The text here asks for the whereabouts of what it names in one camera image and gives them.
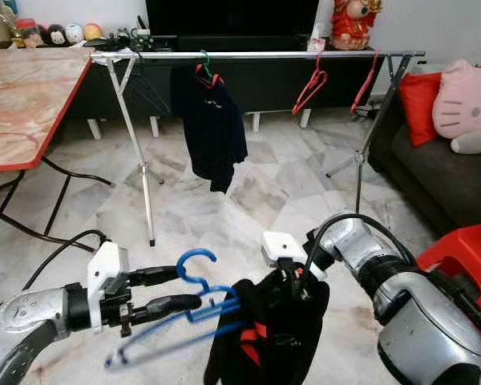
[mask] red plastic stool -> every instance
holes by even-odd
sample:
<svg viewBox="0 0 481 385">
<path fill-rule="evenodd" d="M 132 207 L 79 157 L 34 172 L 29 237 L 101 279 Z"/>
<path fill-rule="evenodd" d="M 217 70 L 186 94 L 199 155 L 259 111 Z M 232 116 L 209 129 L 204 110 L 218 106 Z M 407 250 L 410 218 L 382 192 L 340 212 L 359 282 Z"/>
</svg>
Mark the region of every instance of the red plastic stool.
<svg viewBox="0 0 481 385">
<path fill-rule="evenodd" d="M 417 263 L 423 270 L 438 265 L 450 277 L 465 273 L 481 293 L 481 225 L 448 233 L 426 250 Z M 477 303 L 481 306 L 481 295 Z"/>
</svg>

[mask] red cushion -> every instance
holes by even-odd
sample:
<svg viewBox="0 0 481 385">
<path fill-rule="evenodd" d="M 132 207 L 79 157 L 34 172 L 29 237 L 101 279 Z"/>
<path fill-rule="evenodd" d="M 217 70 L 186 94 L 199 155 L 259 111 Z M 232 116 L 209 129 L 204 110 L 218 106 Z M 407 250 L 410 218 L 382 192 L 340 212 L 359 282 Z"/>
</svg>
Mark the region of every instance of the red cushion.
<svg viewBox="0 0 481 385">
<path fill-rule="evenodd" d="M 439 137 L 433 125 L 433 104 L 440 89 L 440 72 L 407 74 L 399 85 L 401 100 L 410 126 L 411 143 L 418 147 Z"/>
</svg>

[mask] black shirt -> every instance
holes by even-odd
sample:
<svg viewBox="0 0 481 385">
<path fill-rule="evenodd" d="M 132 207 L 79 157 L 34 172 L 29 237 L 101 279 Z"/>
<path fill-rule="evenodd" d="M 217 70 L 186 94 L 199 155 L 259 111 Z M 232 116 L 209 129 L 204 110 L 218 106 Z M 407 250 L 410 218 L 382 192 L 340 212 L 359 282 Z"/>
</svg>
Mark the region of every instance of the black shirt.
<svg viewBox="0 0 481 385">
<path fill-rule="evenodd" d="M 216 81 L 208 86 L 195 71 L 195 66 L 173 68 L 172 113 L 184 119 L 192 171 L 212 182 L 210 191 L 226 193 L 233 164 L 248 155 L 242 114 L 222 79 L 215 75 Z"/>
</svg>

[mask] marble floor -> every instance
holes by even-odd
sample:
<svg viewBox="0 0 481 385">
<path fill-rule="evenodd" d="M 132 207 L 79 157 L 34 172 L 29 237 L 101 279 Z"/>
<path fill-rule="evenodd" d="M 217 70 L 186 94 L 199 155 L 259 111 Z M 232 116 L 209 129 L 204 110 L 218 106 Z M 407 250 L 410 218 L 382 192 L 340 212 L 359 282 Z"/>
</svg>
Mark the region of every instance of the marble floor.
<svg viewBox="0 0 481 385">
<path fill-rule="evenodd" d="M 109 188 L 92 180 L 73 180 L 55 221 L 52 235 L 69 238 L 84 229 L 100 229 L 128 249 L 132 269 L 171 265 L 188 249 L 209 248 L 217 263 L 190 261 L 188 271 L 212 284 L 232 285 L 241 278 L 254 282 L 268 272 L 260 252 L 265 230 L 288 232 L 299 241 L 339 211 L 354 208 L 355 169 L 334 178 L 324 172 L 358 148 L 368 122 L 352 122 L 347 110 L 313 112 L 302 130 L 289 113 L 263 115 L 261 131 L 251 132 L 246 120 L 249 157 L 236 166 L 228 193 L 209 192 L 209 182 L 194 176 L 179 120 L 162 120 L 161 137 L 151 137 L 148 122 L 136 122 L 142 148 L 152 172 L 152 206 L 156 247 L 148 246 L 143 193 L 136 158 L 123 123 L 100 124 L 103 138 L 95 141 L 84 121 L 67 121 L 52 142 L 48 157 L 75 172 L 99 174 L 116 183 Z M 1 178 L 11 178 L 6 173 Z M 156 178 L 164 178 L 160 185 Z M 428 226 L 406 198 L 383 175 L 365 168 L 362 212 L 379 219 L 414 254 L 434 242 Z M 55 203 L 63 177 L 42 164 L 29 171 L 7 208 L 19 221 L 42 231 Z M 88 239 L 92 244 L 95 239 Z M 57 246 L 20 233 L 0 222 L 0 301 L 16 294 L 39 263 Z M 90 254 L 68 249 L 50 264 L 35 289 L 86 282 Z M 340 264 L 328 270 L 331 299 L 319 347 L 306 384 L 393 384 L 376 350 L 380 326 L 372 318 L 371 302 Z M 140 306 L 150 299 L 197 291 L 182 282 L 135 288 Z M 175 324 L 158 334 L 153 346 L 211 330 L 214 322 L 192 329 Z M 0 355 L 17 336 L 0 334 Z M 163 359 L 111 374 L 103 360 L 119 344 L 119 330 L 90 331 L 47 348 L 34 362 L 24 383 L 48 384 L 198 384 L 211 342 L 192 346 Z"/>
</svg>

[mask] television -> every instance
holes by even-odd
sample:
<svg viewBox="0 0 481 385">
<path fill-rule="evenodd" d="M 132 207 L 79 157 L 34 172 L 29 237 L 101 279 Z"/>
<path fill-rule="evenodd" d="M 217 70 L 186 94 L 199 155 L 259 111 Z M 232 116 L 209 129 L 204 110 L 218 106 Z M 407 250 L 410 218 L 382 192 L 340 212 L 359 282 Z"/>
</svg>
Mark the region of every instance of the television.
<svg viewBox="0 0 481 385">
<path fill-rule="evenodd" d="M 311 34 L 319 0 L 146 0 L 154 35 Z"/>
</svg>

